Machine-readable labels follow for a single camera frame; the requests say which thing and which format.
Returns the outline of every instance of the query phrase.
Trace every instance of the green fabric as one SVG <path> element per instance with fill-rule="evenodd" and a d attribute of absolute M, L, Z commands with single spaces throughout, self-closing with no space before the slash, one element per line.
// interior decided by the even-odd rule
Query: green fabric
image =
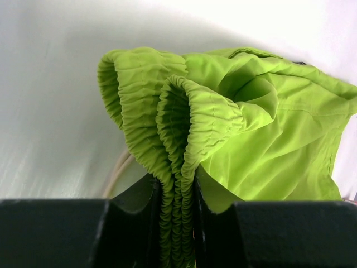
<path fill-rule="evenodd" d="M 162 183 L 163 267 L 194 264 L 199 163 L 244 200 L 341 198 L 331 172 L 357 112 L 355 86 L 250 48 L 114 50 L 99 63 L 98 81 L 131 154 Z"/>

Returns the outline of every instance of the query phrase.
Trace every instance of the white cable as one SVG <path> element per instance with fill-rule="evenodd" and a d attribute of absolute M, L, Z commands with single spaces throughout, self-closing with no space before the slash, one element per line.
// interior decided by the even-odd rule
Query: white cable
<path fill-rule="evenodd" d="M 130 154 L 128 148 L 126 148 L 122 154 L 120 155 L 113 171 L 112 174 L 110 175 L 108 185 L 105 188 L 102 197 L 103 198 L 109 198 L 110 194 L 119 180 L 120 176 L 123 174 L 125 169 L 130 165 L 130 163 L 134 160 L 134 157 Z"/>

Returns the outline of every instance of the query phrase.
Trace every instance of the folded fabric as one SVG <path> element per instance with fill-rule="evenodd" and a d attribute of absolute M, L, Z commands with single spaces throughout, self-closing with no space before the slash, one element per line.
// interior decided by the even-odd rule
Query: folded fabric
<path fill-rule="evenodd" d="M 114 50 L 98 82 L 130 153 L 162 184 L 162 267 L 194 265 L 199 163 L 244 200 L 341 199 L 331 173 L 353 85 L 251 48 Z"/>

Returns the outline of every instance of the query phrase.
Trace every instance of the white surface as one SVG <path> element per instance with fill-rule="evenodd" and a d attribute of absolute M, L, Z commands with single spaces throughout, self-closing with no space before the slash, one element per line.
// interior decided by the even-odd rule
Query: white surface
<path fill-rule="evenodd" d="M 111 49 L 256 46 L 357 84 L 357 1 L 233 3 L 0 0 L 0 197 L 103 190 L 124 147 L 97 88 L 97 63 Z M 348 196 L 357 191 L 356 122 L 334 172 Z M 143 174 L 131 166 L 117 191 Z"/>

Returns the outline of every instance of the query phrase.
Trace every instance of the green cloth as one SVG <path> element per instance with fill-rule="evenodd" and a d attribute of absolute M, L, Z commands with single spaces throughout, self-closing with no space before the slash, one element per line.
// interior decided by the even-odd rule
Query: green cloth
<path fill-rule="evenodd" d="M 341 198 L 331 172 L 357 112 L 353 85 L 251 48 L 114 50 L 99 63 L 98 81 L 131 154 L 162 184 L 163 267 L 194 264 L 199 163 L 243 200 Z"/>

